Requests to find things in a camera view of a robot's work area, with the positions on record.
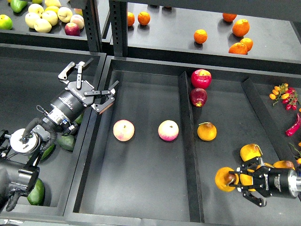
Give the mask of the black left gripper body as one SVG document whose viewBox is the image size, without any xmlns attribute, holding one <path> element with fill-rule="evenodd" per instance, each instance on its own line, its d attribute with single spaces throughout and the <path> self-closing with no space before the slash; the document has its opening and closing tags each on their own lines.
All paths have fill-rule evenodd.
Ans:
<svg viewBox="0 0 301 226">
<path fill-rule="evenodd" d="M 51 101 L 52 107 L 58 108 L 69 120 L 75 120 L 86 108 L 94 103 L 93 96 L 85 96 L 84 93 L 94 91 L 95 88 L 83 81 L 81 89 L 77 89 L 76 82 L 69 82 L 67 87 Z"/>
</svg>

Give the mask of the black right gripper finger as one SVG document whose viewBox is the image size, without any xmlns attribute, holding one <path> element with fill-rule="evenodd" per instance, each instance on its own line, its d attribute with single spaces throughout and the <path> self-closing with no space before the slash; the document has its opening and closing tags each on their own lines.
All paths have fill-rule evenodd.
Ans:
<svg viewBox="0 0 301 226">
<path fill-rule="evenodd" d="M 235 185 L 234 183 L 229 184 L 230 187 L 235 187 L 237 189 L 240 189 L 242 195 L 244 198 L 246 198 L 248 201 L 252 202 L 253 204 L 257 205 L 258 207 L 265 207 L 267 205 L 266 198 L 258 198 L 254 196 L 250 189 L 257 189 L 256 186 L 254 185 L 242 185 L 242 184 L 237 184 Z"/>
<path fill-rule="evenodd" d="M 259 169 L 255 170 L 254 172 L 250 172 L 249 170 L 252 170 L 255 168 L 255 166 L 265 166 L 264 162 L 261 157 L 254 157 L 250 160 L 247 160 L 243 163 L 241 163 L 240 167 L 238 167 L 237 170 L 230 170 L 228 172 L 228 179 L 234 179 L 235 176 L 238 176 L 241 178 L 243 175 L 243 178 L 248 178 L 248 179 L 262 179 L 263 178 L 263 173 L 259 172 Z"/>
</svg>

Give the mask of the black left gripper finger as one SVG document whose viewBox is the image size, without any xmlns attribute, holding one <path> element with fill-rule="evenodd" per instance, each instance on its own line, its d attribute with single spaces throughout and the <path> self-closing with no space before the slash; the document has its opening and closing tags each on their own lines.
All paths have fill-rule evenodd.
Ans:
<svg viewBox="0 0 301 226">
<path fill-rule="evenodd" d="M 107 90 L 84 91 L 84 106 L 92 107 L 97 114 L 102 114 L 115 102 L 119 81 L 115 81 Z"/>
<path fill-rule="evenodd" d="M 83 62 L 80 61 L 79 63 L 70 62 L 58 75 L 58 79 L 60 82 L 68 85 L 71 83 L 71 81 L 68 79 L 68 77 L 71 75 L 72 72 L 77 72 L 77 77 L 75 82 L 76 89 L 82 88 L 82 73 L 85 69 L 89 67 L 89 64 L 93 61 L 93 58 L 90 58 L 88 61 Z"/>
</svg>

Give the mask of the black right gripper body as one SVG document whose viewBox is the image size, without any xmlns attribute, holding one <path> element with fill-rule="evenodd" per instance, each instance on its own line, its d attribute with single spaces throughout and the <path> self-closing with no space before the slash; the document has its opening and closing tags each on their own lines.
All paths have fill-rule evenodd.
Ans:
<svg viewBox="0 0 301 226">
<path fill-rule="evenodd" d="M 301 177 L 293 169 L 262 166 L 253 173 L 253 186 L 266 198 L 296 198 L 301 193 Z"/>
</svg>

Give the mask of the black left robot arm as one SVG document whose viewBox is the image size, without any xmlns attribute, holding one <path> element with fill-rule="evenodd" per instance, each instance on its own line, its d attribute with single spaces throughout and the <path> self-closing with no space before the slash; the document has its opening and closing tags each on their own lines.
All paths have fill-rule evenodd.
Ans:
<svg viewBox="0 0 301 226">
<path fill-rule="evenodd" d="M 32 193 L 38 178 L 39 162 L 43 154 L 56 141 L 57 136 L 67 136 L 78 128 L 75 120 L 89 107 L 102 114 L 113 105 L 115 81 L 107 90 L 96 90 L 82 73 L 92 62 L 70 62 L 58 75 L 64 90 L 51 101 L 52 110 L 46 111 L 40 105 L 37 110 L 43 116 L 34 118 L 24 129 L 12 134 L 2 130 L 0 142 L 8 142 L 0 149 L 0 208 L 12 211 L 20 197 Z"/>
</svg>

